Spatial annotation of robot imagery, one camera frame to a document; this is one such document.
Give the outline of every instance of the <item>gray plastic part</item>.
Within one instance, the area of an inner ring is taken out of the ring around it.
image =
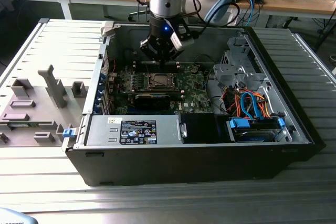
[[[58,138],[63,142],[64,140],[64,137],[63,137],[63,131],[64,131],[64,128],[61,124],[59,124],[57,126],[57,129],[56,129],[56,135],[58,136]]]
[[[20,82],[21,85],[25,88],[25,89],[33,89],[33,86],[30,84],[28,79],[16,79],[16,81]]]
[[[0,123],[0,130],[2,131],[11,131],[12,129],[8,123]]]
[[[57,82],[53,75],[54,67],[49,65],[47,70],[38,70],[38,74],[42,76],[48,86],[50,95],[54,98],[56,106],[58,108],[63,108],[67,105],[67,102],[63,98],[64,86],[61,84],[60,80]]]
[[[37,143],[50,143],[55,141],[50,132],[35,132],[34,139]]]
[[[33,108],[35,107],[35,102],[33,100],[14,100],[9,106],[13,109],[15,108]]]
[[[0,208],[0,223],[38,224],[33,217],[7,208]]]
[[[38,21],[39,23],[48,23],[50,20],[50,18],[40,18],[40,20]]]
[[[17,97],[28,97],[28,93],[26,89],[32,89],[33,86],[30,84],[30,82],[27,79],[16,79],[11,86],[11,89],[13,90],[14,94]]]
[[[0,140],[4,143],[8,142],[8,136],[6,136],[4,133],[0,132]]]
[[[42,130],[55,130],[55,129],[57,129],[57,123],[55,121],[52,121],[50,123],[39,123],[38,126]]]
[[[74,81],[71,90],[75,98],[85,98],[87,95],[84,82],[82,81]]]
[[[28,114],[4,114],[2,120],[9,120],[9,121],[28,121],[29,115]]]

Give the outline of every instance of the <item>power supply label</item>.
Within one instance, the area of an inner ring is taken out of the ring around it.
[[[156,121],[122,121],[120,144],[157,144]]]

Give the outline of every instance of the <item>motherboard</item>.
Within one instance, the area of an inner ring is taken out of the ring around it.
[[[176,114],[212,112],[204,73],[196,65],[173,72],[136,71],[126,66],[114,74],[113,114]]]

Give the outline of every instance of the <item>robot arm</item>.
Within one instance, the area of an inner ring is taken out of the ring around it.
[[[198,14],[206,22],[212,17],[210,22],[215,23],[227,11],[227,8],[218,8],[231,1],[199,0],[202,8],[196,12],[194,0],[150,0],[150,34],[140,42],[141,50],[163,66],[166,61],[175,59],[199,36],[197,31],[189,30],[184,17]]]

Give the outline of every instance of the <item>green circuit board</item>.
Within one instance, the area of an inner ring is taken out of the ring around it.
[[[120,89],[113,94],[115,114],[148,114],[148,111],[138,111],[135,108],[135,93],[156,92],[170,96],[170,108],[150,111],[151,114],[212,112],[204,90],[204,75],[197,66],[181,65],[176,73],[137,73],[126,68],[118,72],[118,80]]]

